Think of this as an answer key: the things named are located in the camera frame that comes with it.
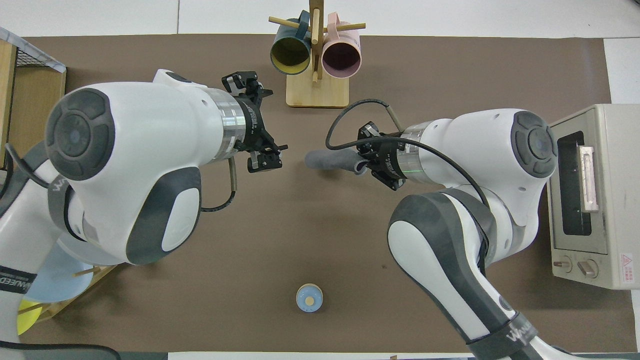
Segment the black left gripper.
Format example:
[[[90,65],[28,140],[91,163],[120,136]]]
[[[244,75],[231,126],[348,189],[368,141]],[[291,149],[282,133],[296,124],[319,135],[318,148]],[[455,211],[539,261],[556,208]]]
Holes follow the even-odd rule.
[[[256,71],[236,71],[222,76],[222,86],[233,97],[238,97],[245,120],[243,140],[238,142],[240,152],[249,152],[247,171],[260,173],[282,168],[282,151],[288,145],[277,145],[265,128],[259,107],[252,101],[274,95],[272,89],[266,89],[258,80]]]

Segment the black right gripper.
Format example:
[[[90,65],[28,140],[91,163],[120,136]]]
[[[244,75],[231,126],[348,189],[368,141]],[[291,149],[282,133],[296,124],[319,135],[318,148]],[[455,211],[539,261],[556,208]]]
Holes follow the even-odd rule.
[[[358,130],[359,141],[375,139],[384,135],[384,132],[381,133],[373,121],[368,121]],[[398,150],[404,150],[404,145],[390,140],[357,145],[358,152],[371,152],[372,158],[369,168],[373,177],[392,191],[398,191],[407,181],[399,167]]]

